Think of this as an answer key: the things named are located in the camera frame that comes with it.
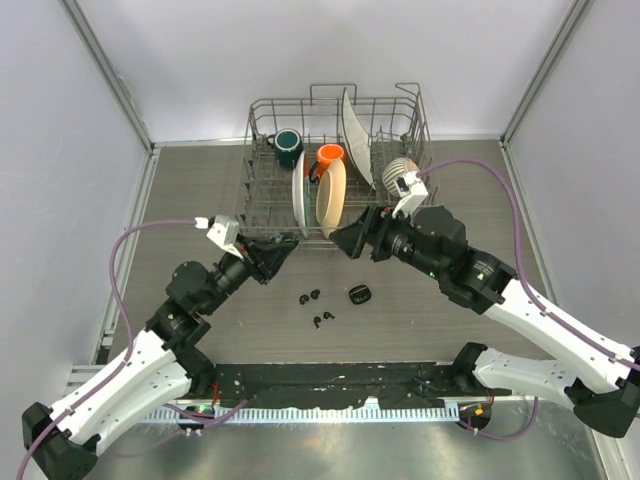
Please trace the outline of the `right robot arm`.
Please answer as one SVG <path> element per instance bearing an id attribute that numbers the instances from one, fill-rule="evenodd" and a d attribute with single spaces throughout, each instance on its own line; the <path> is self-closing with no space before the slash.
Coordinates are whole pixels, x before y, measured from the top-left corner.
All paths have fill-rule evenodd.
<path id="1" fill-rule="evenodd" d="M 622 438 L 639 410 L 639 352 L 584 325 L 533 289 L 508 264 L 469 245 L 444 207 L 414 217 L 368 207 L 329 236 L 348 257 L 366 245 L 374 262 L 395 257 L 437 281 L 452 303 L 497 321 L 551 355 L 538 361 L 468 343 L 451 371 L 457 391 L 506 389 L 570 409 L 591 429 Z"/>

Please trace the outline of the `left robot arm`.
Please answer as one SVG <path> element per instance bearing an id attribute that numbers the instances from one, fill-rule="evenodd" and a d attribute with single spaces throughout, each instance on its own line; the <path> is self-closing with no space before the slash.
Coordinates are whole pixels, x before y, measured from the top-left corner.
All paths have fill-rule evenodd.
<path id="1" fill-rule="evenodd" d="M 247 280 L 268 283 L 296 249 L 292 232 L 240 235 L 234 251 L 212 268 L 180 264 L 166 300 L 126 349 L 92 378 L 52 405 L 36 402 L 22 414 L 23 441 L 48 479 L 82 479 L 115 439 L 157 407 L 205 397 L 215 366 L 196 345 L 214 313 Z"/>

